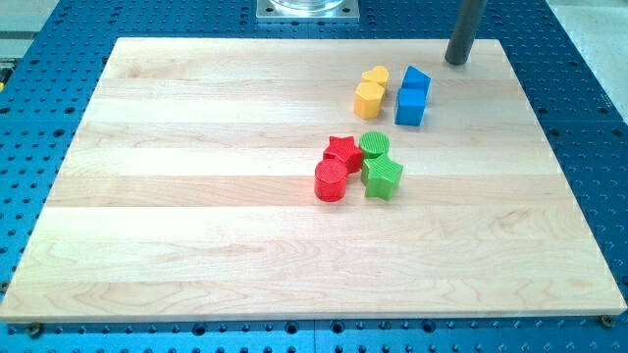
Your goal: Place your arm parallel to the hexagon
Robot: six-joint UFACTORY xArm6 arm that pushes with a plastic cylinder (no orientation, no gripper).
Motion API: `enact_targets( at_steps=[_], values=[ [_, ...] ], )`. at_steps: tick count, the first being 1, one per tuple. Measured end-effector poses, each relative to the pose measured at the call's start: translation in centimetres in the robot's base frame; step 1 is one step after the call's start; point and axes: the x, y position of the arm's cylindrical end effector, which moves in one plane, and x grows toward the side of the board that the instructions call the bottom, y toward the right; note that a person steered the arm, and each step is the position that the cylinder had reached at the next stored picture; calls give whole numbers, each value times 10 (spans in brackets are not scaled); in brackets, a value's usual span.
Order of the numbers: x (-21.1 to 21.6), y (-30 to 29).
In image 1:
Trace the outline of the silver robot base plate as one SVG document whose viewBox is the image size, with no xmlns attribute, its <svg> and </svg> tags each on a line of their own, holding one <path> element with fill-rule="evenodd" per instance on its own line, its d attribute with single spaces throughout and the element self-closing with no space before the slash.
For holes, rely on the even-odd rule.
<svg viewBox="0 0 628 353">
<path fill-rule="evenodd" d="M 260 22 L 353 22 L 360 19 L 358 0 L 256 0 Z"/>
</svg>

